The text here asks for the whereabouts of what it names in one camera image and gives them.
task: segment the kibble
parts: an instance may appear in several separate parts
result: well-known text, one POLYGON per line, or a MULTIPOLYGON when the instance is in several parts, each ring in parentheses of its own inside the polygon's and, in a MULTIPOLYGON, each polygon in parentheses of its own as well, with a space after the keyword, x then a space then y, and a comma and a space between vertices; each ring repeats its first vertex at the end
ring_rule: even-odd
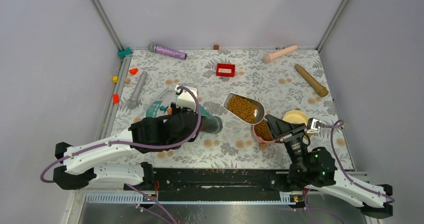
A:
POLYGON ((270 129, 266 121, 261 121, 256 124, 254 127, 254 133, 264 141, 272 141, 273 137, 271 135, 270 129))
POLYGON ((255 121, 255 106, 242 97, 233 96, 228 102, 228 110, 248 123, 255 121))

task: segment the gray wall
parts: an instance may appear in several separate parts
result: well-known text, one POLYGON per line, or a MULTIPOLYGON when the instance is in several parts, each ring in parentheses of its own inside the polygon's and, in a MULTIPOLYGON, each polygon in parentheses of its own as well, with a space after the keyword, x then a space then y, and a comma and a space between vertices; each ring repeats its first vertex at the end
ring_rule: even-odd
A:
POLYGON ((94 140, 117 66, 89 0, 0 0, 0 223, 62 222, 69 192, 39 175, 94 140))
POLYGON ((341 0, 100 1, 131 48, 315 48, 341 0))
POLYGON ((423 0, 351 0, 321 57, 359 170, 393 185, 394 217, 422 223, 423 0))

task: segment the pink bowl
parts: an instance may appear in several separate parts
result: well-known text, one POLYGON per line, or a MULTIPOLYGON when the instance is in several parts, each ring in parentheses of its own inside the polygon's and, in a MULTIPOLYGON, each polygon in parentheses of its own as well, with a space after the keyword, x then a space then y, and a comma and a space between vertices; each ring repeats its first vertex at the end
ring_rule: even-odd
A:
POLYGON ((252 134, 253 134, 253 138, 258 142, 258 143, 265 143, 265 144, 271 144, 271 143, 275 143, 274 140, 272 141, 265 141, 264 139, 262 139, 261 137, 259 137, 258 135, 256 135, 255 133, 255 126, 252 126, 252 134))

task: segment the floral pattern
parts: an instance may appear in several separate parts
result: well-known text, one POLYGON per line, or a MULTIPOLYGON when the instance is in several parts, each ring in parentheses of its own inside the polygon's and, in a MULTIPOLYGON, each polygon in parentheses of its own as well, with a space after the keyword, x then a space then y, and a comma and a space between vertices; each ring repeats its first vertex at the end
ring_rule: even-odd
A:
MULTIPOLYGON (((296 50, 271 63, 262 62, 262 56, 273 50, 183 50, 186 60, 179 60, 147 50, 135 50, 130 69, 137 67, 135 76, 128 75, 131 83, 120 96, 118 111, 111 135, 119 133, 139 118, 160 93, 176 85, 188 85, 198 89, 200 104, 212 115, 222 118, 223 129, 218 134, 200 133, 192 143, 179 149, 161 153, 147 153, 114 160, 119 164, 134 165, 149 162, 154 167, 174 168, 263 168, 288 169, 290 158, 282 144, 271 144, 260 150, 252 136, 252 127, 222 108, 229 92, 260 101, 267 114, 282 118, 283 115, 300 108, 309 117, 333 124, 337 113, 331 94, 324 98, 295 71, 300 64, 322 85, 328 87, 323 66, 316 50, 296 50), (215 75, 217 63, 232 63, 236 66, 233 78, 215 75), (141 71, 148 77, 143 88, 140 104, 134 110, 126 107, 141 71)), ((323 146, 331 150, 330 130, 322 129, 310 138, 309 149, 323 146)), ((352 169, 352 162, 343 133, 334 134, 335 148, 345 169, 352 169)))

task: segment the purple glitter microphone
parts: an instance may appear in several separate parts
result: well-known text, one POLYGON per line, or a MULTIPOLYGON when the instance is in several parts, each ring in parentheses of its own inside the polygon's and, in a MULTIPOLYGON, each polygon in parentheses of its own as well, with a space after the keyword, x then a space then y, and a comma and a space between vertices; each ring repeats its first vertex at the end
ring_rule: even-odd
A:
POLYGON ((157 45, 155 43, 151 43, 148 45, 149 47, 149 51, 150 52, 156 52, 156 53, 161 53, 170 57, 174 57, 174 58, 179 58, 182 60, 185 60, 187 58, 187 54, 180 52, 180 51, 176 51, 167 47, 163 47, 160 45, 157 45))

